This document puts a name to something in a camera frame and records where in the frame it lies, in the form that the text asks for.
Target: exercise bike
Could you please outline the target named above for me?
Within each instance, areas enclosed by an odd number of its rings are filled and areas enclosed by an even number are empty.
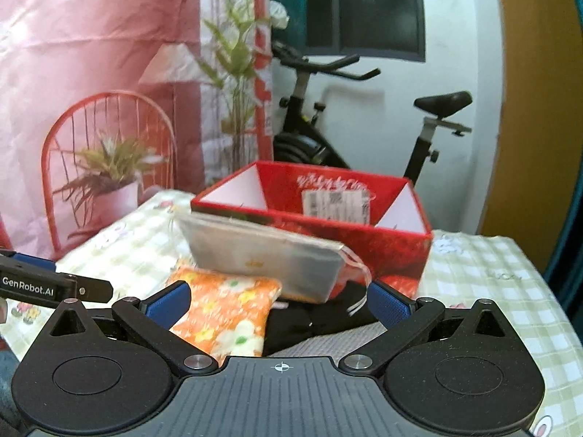
[[[296,71],[296,85],[291,97],[284,97],[279,101],[279,106],[286,108],[287,111],[282,132],[273,139],[275,161],[351,169],[316,127],[326,105],[321,102],[314,103],[316,113],[311,119],[302,114],[308,82],[311,75],[319,73],[348,80],[365,81],[379,75],[380,69],[373,69],[363,75],[350,74],[340,69],[357,63],[360,60],[357,55],[347,56],[328,64],[318,64],[310,62],[297,49],[277,40],[272,42],[272,52],[282,66]],[[450,129],[455,136],[459,137],[472,132],[472,129],[467,126],[444,119],[464,109],[472,101],[472,95],[466,91],[415,100],[415,107],[436,118],[423,119],[421,134],[415,142],[405,170],[404,177],[410,179],[413,185],[419,179],[425,160],[429,159],[430,162],[436,163],[439,158],[439,151],[431,150],[433,136],[438,127]]]

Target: white label sticker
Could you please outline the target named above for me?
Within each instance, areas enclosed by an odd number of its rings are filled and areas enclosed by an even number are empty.
[[[301,193],[304,215],[323,220],[368,225],[368,190],[305,190]]]

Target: orange floral fabric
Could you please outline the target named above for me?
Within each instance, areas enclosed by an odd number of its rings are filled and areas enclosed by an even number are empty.
[[[167,285],[190,285],[190,309],[171,331],[210,354],[220,364],[226,356],[260,357],[267,315],[281,284],[263,277],[228,276],[179,266]]]

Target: bike seat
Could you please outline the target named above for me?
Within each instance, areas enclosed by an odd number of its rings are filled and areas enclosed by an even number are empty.
[[[414,105],[438,118],[447,118],[464,109],[472,102],[473,99],[470,92],[455,92],[453,94],[418,98],[415,100]]]

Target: metal screw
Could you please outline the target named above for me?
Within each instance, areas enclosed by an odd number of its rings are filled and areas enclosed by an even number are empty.
[[[372,358],[366,355],[350,355],[344,359],[344,364],[352,369],[367,369],[372,365]]]
[[[213,359],[207,355],[190,355],[184,359],[184,365],[191,369],[205,369],[213,364]]]

